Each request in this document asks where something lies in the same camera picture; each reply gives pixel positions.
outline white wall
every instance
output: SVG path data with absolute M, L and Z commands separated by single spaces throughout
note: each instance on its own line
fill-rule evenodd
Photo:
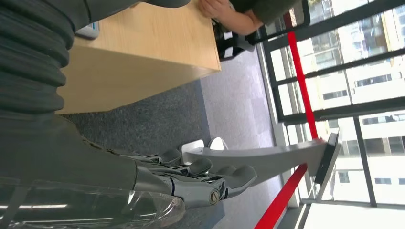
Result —
M 405 210 L 312 204 L 304 229 L 403 229 Z

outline clear plastic cover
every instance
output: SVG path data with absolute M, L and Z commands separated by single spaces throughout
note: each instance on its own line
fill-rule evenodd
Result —
M 180 198 L 161 193 L 9 181 L 0 178 L 0 225 L 13 229 L 155 229 L 179 221 L 185 212 Z

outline person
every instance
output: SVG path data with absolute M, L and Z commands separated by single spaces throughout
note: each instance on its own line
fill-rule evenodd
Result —
M 205 17 L 239 35 L 249 35 L 291 9 L 298 0 L 199 0 Z

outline gray carpet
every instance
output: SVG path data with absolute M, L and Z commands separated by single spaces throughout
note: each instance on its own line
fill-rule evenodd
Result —
M 109 112 L 64 117 L 91 141 L 142 155 L 161 154 L 190 141 L 210 139 L 199 81 Z

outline floor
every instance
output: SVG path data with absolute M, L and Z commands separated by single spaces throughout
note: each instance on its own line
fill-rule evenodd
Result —
M 212 137 L 230 149 L 274 146 L 257 52 L 245 52 L 222 63 L 222 71 L 201 79 Z M 281 189 L 275 177 L 223 202 L 225 216 L 214 229 L 252 229 Z
M 129 154 L 160 154 L 220 136 L 230 149 L 272 147 L 273 131 L 256 52 L 222 63 L 220 73 L 104 113 L 70 114 L 89 140 Z M 188 210 L 169 229 L 250 229 L 281 189 L 279 177 L 217 206 Z

